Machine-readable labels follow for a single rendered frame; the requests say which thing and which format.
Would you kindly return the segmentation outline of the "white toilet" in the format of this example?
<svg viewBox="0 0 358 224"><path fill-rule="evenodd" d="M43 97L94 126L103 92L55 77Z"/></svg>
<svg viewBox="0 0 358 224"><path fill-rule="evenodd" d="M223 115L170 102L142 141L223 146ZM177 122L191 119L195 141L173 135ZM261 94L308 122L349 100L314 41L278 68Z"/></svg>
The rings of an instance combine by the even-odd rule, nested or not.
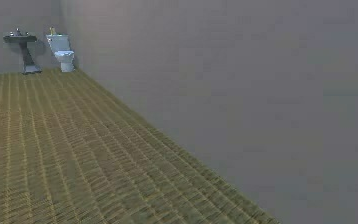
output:
<svg viewBox="0 0 358 224"><path fill-rule="evenodd" d="M65 34L46 36L50 49L60 63L62 72L72 72L74 70L73 60L74 51L70 47L69 36Z"/></svg>

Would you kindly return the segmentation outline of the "grey sink tap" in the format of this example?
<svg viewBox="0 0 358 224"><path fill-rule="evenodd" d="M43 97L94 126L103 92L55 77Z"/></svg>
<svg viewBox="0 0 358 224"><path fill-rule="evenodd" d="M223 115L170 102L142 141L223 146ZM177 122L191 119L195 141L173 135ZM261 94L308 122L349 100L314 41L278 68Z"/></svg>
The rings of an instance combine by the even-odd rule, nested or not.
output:
<svg viewBox="0 0 358 224"><path fill-rule="evenodd" d="M10 36L29 36L29 32L22 32L19 28L9 33Z"/></svg>

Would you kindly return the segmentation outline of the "black pedestal sink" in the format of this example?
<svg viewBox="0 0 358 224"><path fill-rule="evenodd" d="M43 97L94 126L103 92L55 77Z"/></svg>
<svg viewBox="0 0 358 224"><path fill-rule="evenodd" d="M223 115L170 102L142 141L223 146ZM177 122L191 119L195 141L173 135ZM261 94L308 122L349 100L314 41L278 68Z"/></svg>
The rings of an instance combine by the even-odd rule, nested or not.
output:
<svg viewBox="0 0 358 224"><path fill-rule="evenodd" d="M37 41L37 37L34 35L23 35L23 36L18 36L18 35L6 35L3 37L3 40L5 43L10 43L10 44L18 44L21 54L22 54L22 59L23 59L23 75L25 74L32 74L32 73L41 73L42 70L39 66L37 66L30 54L30 51L28 49L27 44L29 42L36 42Z"/></svg>

